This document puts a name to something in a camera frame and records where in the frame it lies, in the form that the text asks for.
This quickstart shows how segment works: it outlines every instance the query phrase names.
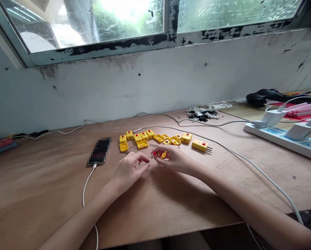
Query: white cable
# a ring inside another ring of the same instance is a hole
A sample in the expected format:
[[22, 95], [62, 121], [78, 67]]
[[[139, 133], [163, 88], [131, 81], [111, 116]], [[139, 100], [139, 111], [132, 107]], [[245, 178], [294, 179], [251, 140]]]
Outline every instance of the white cable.
[[283, 111], [283, 109], [285, 108], [286, 104], [288, 104], [289, 102], [299, 99], [299, 98], [311, 98], [310, 96], [303, 96], [303, 97], [296, 97], [296, 98], [292, 98], [291, 100], [288, 100], [287, 102], [284, 102], [281, 106], [279, 106], [279, 108], [277, 109], [277, 111], [281, 112]]
[[185, 120], [190, 120], [190, 121], [197, 122], [197, 123], [201, 123], [201, 124], [203, 124], [203, 125], [205, 125], [205, 126], [210, 126], [210, 127], [221, 127], [221, 126], [227, 125], [227, 124], [229, 124], [229, 123], [235, 123], [235, 122], [245, 122], [245, 123], [247, 123], [246, 120], [237, 120], [237, 121], [227, 122], [227, 123], [220, 124], [220, 125], [215, 125], [215, 124], [207, 124], [207, 123], [205, 123], [205, 122], [200, 122], [200, 121], [196, 121], [196, 120], [194, 120], [194, 119], [189, 119], [189, 118], [186, 118], [186, 119], [183, 119], [183, 120], [178, 121], [175, 117], [173, 117], [173, 116], [171, 116], [171, 115], [168, 115], [168, 114], [166, 114], [166, 113], [150, 114], [150, 113], [146, 113], [146, 112], [141, 112], [141, 113], [139, 113], [139, 114], [136, 114], [134, 117], [136, 117], [137, 115], [140, 115], [140, 114], [142, 114], [142, 113], [148, 114], [148, 115], [159, 115], [159, 114], [164, 114], [164, 115], [169, 116], [170, 118], [174, 119], [177, 123], [181, 123], [182, 121], [185, 121]]
[[67, 133], [64, 133], [64, 132], [59, 131], [59, 130], [55, 130], [55, 131], [52, 131], [52, 132], [48, 132], [48, 133], [42, 134], [42, 135], [40, 135], [40, 136], [38, 136], [38, 137], [36, 137], [36, 138], [31, 138], [31, 137], [28, 137], [28, 136], [26, 136], [26, 135], [19, 135], [19, 136], [12, 137], [12, 139], [14, 139], [14, 138], [21, 138], [21, 137], [26, 137], [27, 139], [37, 141], [37, 140], [38, 140], [39, 138], [41, 138], [42, 136], [45, 136], [45, 135], [48, 135], [48, 134], [52, 134], [52, 133], [55, 133], [55, 132], [58, 132], [58, 133], [61, 133], [61, 134], [70, 134], [70, 133], [72, 133], [72, 132], [74, 132], [74, 131], [76, 131], [76, 130], [82, 128], [83, 126], [85, 126], [85, 125], [86, 125], [86, 121], [97, 122], [97, 123], [106, 123], [106, 122], [110, 122], [110, 121], [112, 121], [112, 120], [108, 120], [108, 121], [105, 121], [105, 122], [98, 122], [98, 121], [93, 121], [93, 120], [83, 120], [83, 121], [84, 121], [84, 124], [83, 124], [83, 125], [81, 125], [80, 127], [75, 128], [74, 130], [72, 130], [72, 131], [70, 131], [70, 132], [67, 132]]
[[253, 237], [253, 239], [254, 239], [256, 245], [258, 245], [259, 249], [262, 250], [260, 244], [259, 244], [259, 243], [257, 242], [257, 240], [255, 239], [255, 236], [253, 235], [253, 232], [250, 230], [250, 227], [249, 227], [248, 223], [246, 223], [246, 225], [247, 225], [248, 230], [249, 230], [250, 234], [252, 235], [252, 237]]
[[[206, 124], [206, 123], [203, 123], [203, 122], [195, 121], [195, 120], [193, 120], [193, 119], [183, 119], [183, 120], [181, 120], [181, 121], [178, 121], [178, 120], [175, 119], [175, 117], [173, 117], [173, 116], [171, 116], [171, 115], [168, 115], [168, 114], [166, 114], [166, 113], [150, 114], [150, 113], [146, 113], [146, 112], [138, 113], [138, 114], [136, 114], [134, 117], [136, 117], [137, 115], [142, 114], [142, 113], [145, 113], [145, 114], [148, 114], [148, 115], [159, 115], [159, 114], [164, 114], [164, 115], [169, 116], [170, 118], [174, 119], [177, 123], [180, 123], [180, 122], [182, 122], [182, 121], [184, 121], [184, 120], [191, 120], [191, 121], [193, 121], [193, 122], [201, 123], [201, 124], [203, 124], [203, 125], [205, 125], [205, 126], [209, 126], [209, 127], [221, 127], [221, 126], [227, 125], [227, 124], [229, 124], [229, 123], [236, 123], [236, 122], [245, 122], [245, 123], [246, 123], [246, 122], [247, 122], [246, 120], [237, 120], [237, 121], [227, 122], [227, 123], [220, 124], [220, 125], [213, 125], [213, 124]], [[81, 125], [80, 127], [75, 128], [74, 130], [72, 130], [72, 131], [70, 131], [70, 132], [67, 132], [67, 133], [64, 133], [64, 132], [59, 131], [59, 130], [55, 130], [55, 131], [51, 131], [51, 132], [42, 134], [42, 135], [40, 135], [39, 137], [36, 137], [36, 138], [31, 138], [31, 137], [28, 137], [28, 136], [26, 136], [26, 135], [19, 135], [19, 136], [15, 136], [15, 137], [12, 137], [12, 138], [14, 139], [14, 138], [26, 137], [27, 139], [37, 141], [37, 140], [38, 140], [39, 138], [41, 138], [42, 136], [45, 136], [45, 135], [48, 135], [48, 134], [52, 134], [52, 133], [55, 133], [55, 132], [58, 132], [58, 133], [61, 133], [61, 134], [70, 134], [70, 133], [72, 133], [72, 132], [74, 132], [74, 131], [76, 131], [76, 130], [82, 128], [82, 127], [84, 127], [84, 126], [86, 125], [86, 121], [96, 122], [96, 123], [106, 123], [106, 122], [111, 122], [111, 121], [113, 121], [113, 120], [107, 120], [107, 121], [105, 121], [105, 122], [98, 122], [98, 121], [94, 121], [94, 120], [83, 120], [83, 121], [84, 121], [84, 124], [83, 124], [83, 125]]]
[[296, 205], [294, 204], [294, 202], [291, 200], [291, 198], [283, 191], [283, 189], [281, 189], [272, 179], [270, 179], [269, 176], [267, 176], [258, 166], [256, 166], [252, 161], [250, 161], [249, 159], [247, 159], [246, 157], [240, 155], [239, 153], [237, 152], [234, 152], [233, 150], [230, 150], [229, 148], [225, 147], [224, 145], [222, 145], [221, 143], [215, 141], [215, 140], [212, 140], [210, 138], [207, 138], [207, 137], [204, 137], [204, 136], [201, 136], [199, 134], [195, 134], [195, 133], [192, 133], [192, 132], [189, 132], [189, 131], [184, 131], [184, 130], [181, 130], [181, 129], [178, 129], [178, 128], [174, 128], [174, 127], [167, 127], [167, 126], [161, 126], [161, 125], [152, 125], [152, 126], [145, 126], [145, 127], [141, 127], [138, 129], [141, 130], [143, 128], [149, 128], [149, 127], [163, 127], [163, 128], [172, 128], [172, 129], [175, 129], [175, 130], [178, 130], [178, 131], [182, 131], [182, 132], [185, 132], [185, 133], [190, 133], [190, 134], [193, 134], [193, 135], [196, 135], [196, 136], [199, 136], [201, 138], [204, 138], [206, 140], [209, 140], [209, 141], [212, 141], [212, 142], [215, 142], [217, 143], [218, 145], [222, 146], [224, 149], [228, 150], [229, 152], [235, 154], [235, 155], [238, 155], [240, 156], [241, 158], [245, 159], [246, 161], [248, 161], [250, 164], [252, 164], [262, 175], [264, 175], [265, 178], [267, 178], [285, 197], [286, 199], [289, 201], [289, 203], [291, 204], [292, 208], [293, 208], [293, 211], [295, 213], [295, 215], [297, 216], [298, 218], [298, 221], [300, 224], [304, 224], [302, 219], [301, 219], [301, 216], [299, 214], [299, 211], [296, 207]]
[[310, 118], [307, 118], [307, 119], [302, 119], [302, 120], [297, 120], [297, 121], [280, 121], [281, 123], [291, 123], [291, 122], [302, 122], [302, 121], [305, 121], [305, 120], [308, 120]]
[[[89, 180], [89, 178], [92, 176], [92, 174], [93, 174], [93, 172], [94, 172], [96, 166], [97, 166], [97, 164], [94, 164], [93, 170], [92, 170], [92, 172], [90, 173], [90, 175], [88, 176], [87, 181], [86, 181], [86, 184], [85, 184], [85, 187], [84, 187], [84, 189], [83, 189], [83, 193], [82, 193], [82, 206], [83, 206], [83, 207], [85, 207], [85, 191], [86, 191], [86, 186], [87, 186], [88, 180]], [[98, 249], [99, 249], [99, 232], [97, 231], [96, 225], [94, 225], [94, 227], [95, 227], [95, 231], [96, 231], [96, 250], [98, 250]]]
[[272, 106], [268, 105], [268, 104], [264, 104], [264, 106], [267, 106], [267, 108], [265, 109], [265, 113], [268, 111], [269, 108], [272, 108]]

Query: white wall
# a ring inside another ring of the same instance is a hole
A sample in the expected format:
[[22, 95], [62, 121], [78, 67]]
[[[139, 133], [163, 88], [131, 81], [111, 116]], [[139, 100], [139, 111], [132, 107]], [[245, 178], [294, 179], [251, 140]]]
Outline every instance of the white wall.
[[311, 88], [311, 29], [40, 69], [15, 69], [0, 48], [0, 137], [243, 98], [261, 88]]

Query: window glass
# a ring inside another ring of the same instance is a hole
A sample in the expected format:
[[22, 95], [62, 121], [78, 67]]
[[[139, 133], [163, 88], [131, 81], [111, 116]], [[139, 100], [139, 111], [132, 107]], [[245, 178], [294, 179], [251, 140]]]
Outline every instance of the window glass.
[[162, 33], [162, 0], [1, 0], [30, 52]]
[[294, 17], [301, 0], [180, 0], [178, 33]]

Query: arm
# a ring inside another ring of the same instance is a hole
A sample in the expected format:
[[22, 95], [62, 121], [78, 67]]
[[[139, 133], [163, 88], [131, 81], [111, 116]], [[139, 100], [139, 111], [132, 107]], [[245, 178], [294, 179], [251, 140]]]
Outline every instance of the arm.
[[[134, 165], [138, 161], [147, 163], [137, 169]], [[128, 190], [146, 172], [149, 166], [150, 163], [147, 156], [140, 152], [137, 154], [131, 152], [123, 158], [118, 164], [114, 177], [101, 192], [58, 229], [40, 247], [40, 250], [79, 249], [86, 236], [107, 208]]]
[[250, 192], [195, 162], [177, 147], [161, 145], [153, 150], [166, 158], [160, 165], [200, 179], [275, 249], [311, 249], [311, 231]]

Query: window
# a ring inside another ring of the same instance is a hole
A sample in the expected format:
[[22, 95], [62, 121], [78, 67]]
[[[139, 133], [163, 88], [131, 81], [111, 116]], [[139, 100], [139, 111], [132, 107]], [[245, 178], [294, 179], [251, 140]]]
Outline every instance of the window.
[[302, 0], [0, 0], [27, 67], [293, 28]]

